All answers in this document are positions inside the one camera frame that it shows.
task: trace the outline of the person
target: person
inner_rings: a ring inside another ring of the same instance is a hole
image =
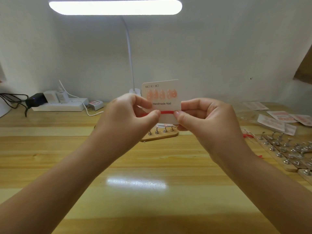
[[[160,111],[139,118],[139,106],[152,108],[135,94],[109,103],[76,151],[0,205],[0,233],[51,233],[91,182],[158,122]],[[278,231],[312,230],[312,193],[252,152],[231,105],[197,98],[174,116]]]

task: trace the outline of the forearm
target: forearm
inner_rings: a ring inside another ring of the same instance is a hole
[[[247,145],[221,156],[221,168],[281,233],[312,228],[309,190],[259,159]]]
[[[0,205],[1,233],[51,233],[111,159],[94,161],[86,143]]]

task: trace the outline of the fake nail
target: fake nail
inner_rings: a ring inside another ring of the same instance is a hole
[[[154,90],[153,96],[154,99],[158,99],[158,90]]]
[[[171,91],[171,97],[173,97],[173,98],[177,97],[177,91],[176,90]]]
[[[148,101],[152,101],[152,99],[153,99],[153,93],[152,93],[151,90],[149,90],[149,91],[147,92],[146,99],[147,99]]]
[[[167,91],[167,98],[168,99],[172,98],[172,91],[171,90]]]
[[[166,98],[166,95],[165,95],[165,91],[164,90],[161,90],[160,93],[159,93],[159,98],[160,99],[165,99]]]

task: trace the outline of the power strip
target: power strip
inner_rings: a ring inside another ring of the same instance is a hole
[[[45,112],[81,112],[84,110],[83,104],[88,105],[89,103],[87,98],[69,98],[69,99],[70,102],[66,104],[45,103],[41,106],[32,109],[34,111],[45,111]]]

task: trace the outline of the glowing white light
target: glowing white light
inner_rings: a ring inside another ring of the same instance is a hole
[[[63,15],[175,15],[182,10],[178,0],[51,1]]]
[[[123,178],[108,178],[106,183],[115,186],[128,186],[133,188],[143,189],[166,189],[167,186],[164,182],[158,180],[134,180]]]

